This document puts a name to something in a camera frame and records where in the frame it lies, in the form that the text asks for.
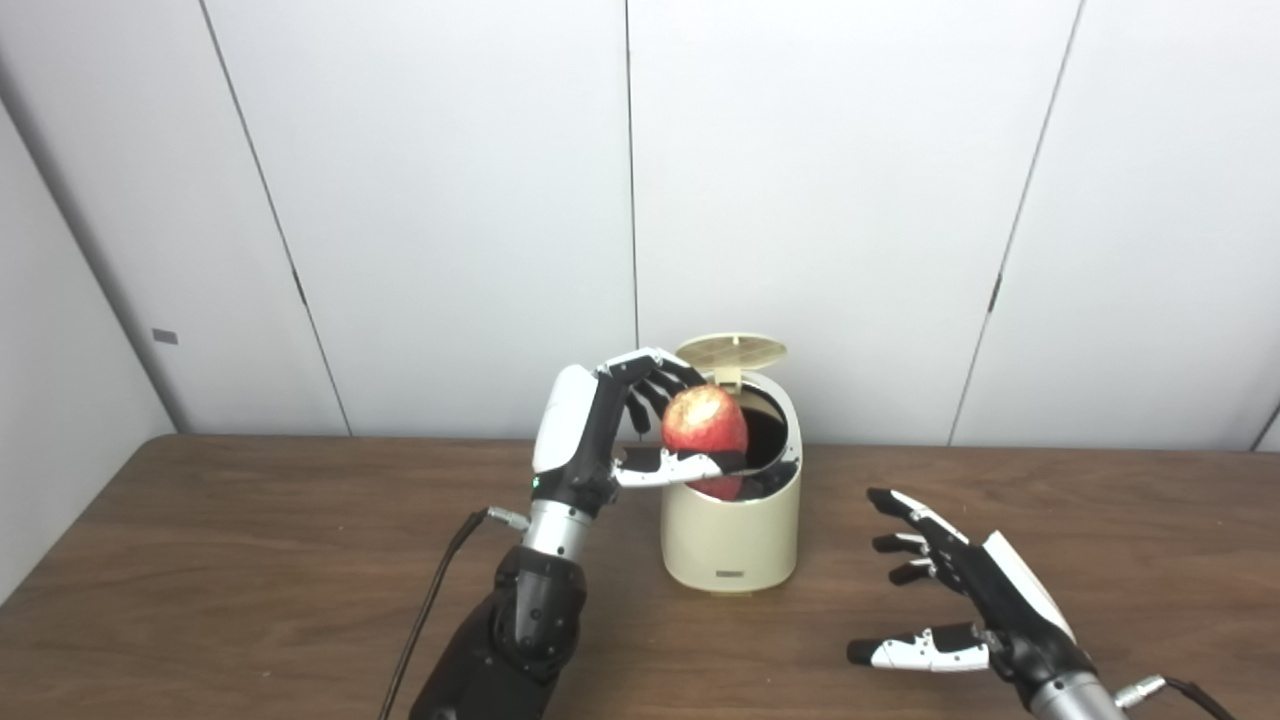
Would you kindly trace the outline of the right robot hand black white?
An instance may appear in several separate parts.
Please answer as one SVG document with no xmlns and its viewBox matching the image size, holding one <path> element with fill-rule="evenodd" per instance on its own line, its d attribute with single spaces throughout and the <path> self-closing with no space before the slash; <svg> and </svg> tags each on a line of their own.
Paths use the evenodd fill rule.
<svg viewBox="0 0 1280 720">
<path fill-rule="evenodd" d="M 890 571 L 890 583 L 938 582 L 968 598 L 980 620 L 850 641 L 850 664 L 918 673 L 989 669 L 1015 689 L 1025 708 L 1046 687 L 1097 675 L 1062 611 L 1002 533 L 975 543 L 905 493 L 870 488 L 867 498 L 878 512 L 910 528 L 872 541 L 878 553 L 910 555 Z"/>
</svg>

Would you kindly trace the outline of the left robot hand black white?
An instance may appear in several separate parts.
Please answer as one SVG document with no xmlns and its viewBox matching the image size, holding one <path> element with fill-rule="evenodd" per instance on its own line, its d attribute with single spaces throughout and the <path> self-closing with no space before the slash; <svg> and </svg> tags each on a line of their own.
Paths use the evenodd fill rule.
<svg viewBox="0 0 1280 720">
<path fill-rule="evenodd" d="M 539 425 L 532 455 L 532 497 L 596 516 L 622 488 L 685 484 L 748 470 L 742 451 L 696 454 L 641 447 L 618 460 L 614 442 L 628 418 L 644 433 L 684 389 L 707 379 L 681 357 L 655 347 L 634 350 L 595 368 L 559 373 Z"/>
</svg>

